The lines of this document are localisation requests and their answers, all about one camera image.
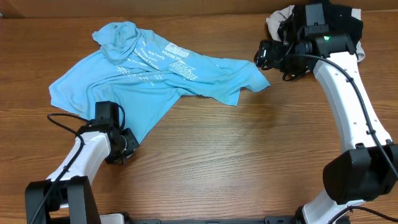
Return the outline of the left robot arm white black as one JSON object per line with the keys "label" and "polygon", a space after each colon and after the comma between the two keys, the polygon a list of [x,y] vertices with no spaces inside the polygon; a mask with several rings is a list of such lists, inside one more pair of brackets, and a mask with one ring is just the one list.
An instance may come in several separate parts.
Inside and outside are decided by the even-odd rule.
{"label": "left robot arm white black", "polygon": [[75,143],[61,165],[45,180],[26,187],[28,224],[130,223],[124,212],[101,215],[91,189],[102,162],[123,165],[139,147],[125,119],[121,105],[111,101],[95,104],[94,119],[73,132]]}

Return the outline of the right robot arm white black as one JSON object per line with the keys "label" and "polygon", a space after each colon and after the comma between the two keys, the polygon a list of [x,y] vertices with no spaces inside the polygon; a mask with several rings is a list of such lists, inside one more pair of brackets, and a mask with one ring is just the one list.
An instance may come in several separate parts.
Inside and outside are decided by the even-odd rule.
{"label": "right robot arm white black", "polygon": [[286,82],[313,73],[338,126],[341,154],[323,169],[324,189],[294,215],[268,216],[266,223],[348,223],[347,213],[388,194],[397,182],[397,145],[380,123],[358,64],[361,10],[310,1],[272,13],[271,40],[262,40],[255,64],[283,74]]}

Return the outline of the light blue printed t-shirt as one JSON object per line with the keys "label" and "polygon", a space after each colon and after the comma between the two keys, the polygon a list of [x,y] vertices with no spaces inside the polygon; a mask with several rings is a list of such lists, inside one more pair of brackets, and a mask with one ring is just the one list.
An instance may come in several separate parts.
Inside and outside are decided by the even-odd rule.
{"label": "light blue printed t-shirt", "polygon": [[252,62],[198,54],[133,22],[112,22],[92,37],[99,50],[50,85],[51,104],[92,119],[97,102],[115,102],[138,141],[182,96],[235,106],[242,88],[259,92],[269,86]]}

